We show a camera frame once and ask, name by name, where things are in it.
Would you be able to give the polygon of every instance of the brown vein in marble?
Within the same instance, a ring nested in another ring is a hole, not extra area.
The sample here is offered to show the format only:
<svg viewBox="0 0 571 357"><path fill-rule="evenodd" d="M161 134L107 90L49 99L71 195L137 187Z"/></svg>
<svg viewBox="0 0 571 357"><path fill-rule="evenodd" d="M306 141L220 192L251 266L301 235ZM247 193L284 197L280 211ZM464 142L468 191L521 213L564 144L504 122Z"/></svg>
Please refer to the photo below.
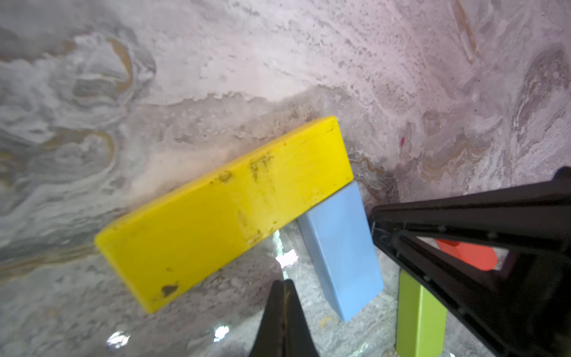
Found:
<svg viewBox="0 0 571 357"><path fill-rule="evenodd" d="M41 255L0 264L0 287L14 278L31 273L36 268L50 264L67 263L96 254L96 252L97 250L92 244L83 244L68 248L50 249Z"/></svg>
<svg viewBox="0 0 571 357"><path fill-rule="evenodd" d="M379 175L381 175L381 176L385 176L385 175L387 174L387 172L386 172L385 170L383 170L383 169L377 169L375 166L373 166L373 164L371 163L371 161L369 161L368 158L362 158L362 159L360 159L359 161L349 160L349 163L356 164L356 165L362 164L363 162L367 164L367 169L368 169L370 172L372 172L372 173L377 173L377 174L379 174ZM366 180L359 179L359 178L356 178L356 177L354 177L353 180L355 180L355 181L361 183L361 184L367 189L367 192L369 192L369 194L370 194L371 196L373 196L373 198L375 198L377 201L379 201L379 204L381 204L381 203L384 201L384 200L378 195L378 193L375 192L375 190L371 187L371 185L370 185Z"/></svg>
<svg viewBox="0 0 571 357"><path fill-rule="evenodd" d="M458 30L460 31L460 42L465 45L464 41L462 41L462 33L466 34L468 44L470 45L470 49L472 50L472 54L476 55L479 54L476 40L474 39L474 33L472 32L472 28L470 27L470 23L468 22L468 16L460 3L460 0L454 0L452 3L452 11L454 12L454 18L456 19L456 25L458 26ZM470 64L474 63L474 59L472 58L471 54L468 52L468 49L464 47L464 52Z"/></svg>
<svg viewBox="0 0 571 357"><path fill-rule="evenodd" d="M22 165L14 155L11 153L0 152L0 182L6 187L11 187L12 180L10 179L10 173L21 169L21 166Z"/></svg>
<svg viewBox="0 0 571 357"><path fill-rule="evenodd" d="M131 84L133 83L133 65L131 62L131 57L129 57L129 52L127 48L123 46L122 43L117 41L115 38L109 37L107 38L107 42L111 44L113 47L113 51L115 51L116 55L121 60L121 63L125 66L125 70L127 70L128 78L124 82L117 82L115 84L115 91L119 94L124 93L127 91Z"/></svg>
<svg viewBox="0 0 571 357"><path fill-rule="evenodd" d="M89 135L95 135L107 142L109 154L107 156L106 166L109 166L113 160L113 155L115 154L115 143L113 142L113 137L104 131L60 129L58 131L58 135L42 144L42 148L45 150L53 150L69 142L79 144Z"/></svg>
<svg viewBox="0 0 571 357"><path fill-rule="evenodd" d="M459 137L450 149L451 153L444 159L434 159L423 155L421 159L421 176L431 182L438 180L444 173L453 176L467 162L473 164L483 159L487 147L476 147L467 137Z"/></svg>

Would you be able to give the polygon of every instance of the toy block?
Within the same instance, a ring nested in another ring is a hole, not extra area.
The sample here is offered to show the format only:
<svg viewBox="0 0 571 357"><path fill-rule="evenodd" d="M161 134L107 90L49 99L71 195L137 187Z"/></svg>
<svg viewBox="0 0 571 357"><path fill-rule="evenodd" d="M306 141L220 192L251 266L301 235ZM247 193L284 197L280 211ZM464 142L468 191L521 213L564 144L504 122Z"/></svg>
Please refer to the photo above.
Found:
<svg viewBox="0 0 571 357"><path fill-rule="evenodd" d="M356 182L297 219L329 305L349 321L383 290Z"/></svg>
<svg viewBox="0 0 571 357"><path fill-rule="evenodd" d="M317 119L117 219L95 244L153 313L352 179L337 119Z"/></svg>

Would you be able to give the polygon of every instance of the light blue block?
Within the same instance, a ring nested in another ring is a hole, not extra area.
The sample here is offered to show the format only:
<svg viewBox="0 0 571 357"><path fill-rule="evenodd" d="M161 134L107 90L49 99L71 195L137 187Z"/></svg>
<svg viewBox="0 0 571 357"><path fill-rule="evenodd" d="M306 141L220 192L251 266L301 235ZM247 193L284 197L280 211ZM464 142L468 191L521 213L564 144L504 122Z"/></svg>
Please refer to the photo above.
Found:
<svg viewBox="0 0 571 357"><path fill-rule="evenodd" d="M325 298L347 322L383 290L359 187L352 182L297 222Z"/></svg>

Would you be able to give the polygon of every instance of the marble surface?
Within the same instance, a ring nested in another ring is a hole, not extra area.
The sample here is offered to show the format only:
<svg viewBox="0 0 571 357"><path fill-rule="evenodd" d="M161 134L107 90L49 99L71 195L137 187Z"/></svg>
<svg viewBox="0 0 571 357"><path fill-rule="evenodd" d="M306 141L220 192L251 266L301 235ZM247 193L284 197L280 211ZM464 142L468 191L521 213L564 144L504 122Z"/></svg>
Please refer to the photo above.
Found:
<svg viewBox="0 0 571 357"><path fill-rule="evenodd" d="M132 356L246 353L271 238L145 316L93 236L314 118L339 118L367 209L549 179L571 165L570 19L566 0L3 1L0 355L104 355L120 328ZM346 326L310 262L288 269L320 351L394 353L394 279ZM447 350L486 355L448 326Z"/></svg>

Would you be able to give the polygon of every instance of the orange block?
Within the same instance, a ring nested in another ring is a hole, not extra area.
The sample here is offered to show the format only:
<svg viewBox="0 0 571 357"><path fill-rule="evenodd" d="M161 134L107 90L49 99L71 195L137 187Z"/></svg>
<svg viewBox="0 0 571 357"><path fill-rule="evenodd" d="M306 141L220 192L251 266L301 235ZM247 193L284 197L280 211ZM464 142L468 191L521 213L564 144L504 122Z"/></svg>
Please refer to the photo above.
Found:
<svg viewBox="0 0 571 357"><path fill-rule="evenodd" d="M498 263L498 257L492 247L443 239L436 239L436 243L441 251L480 270L492 270Z"/></svg>

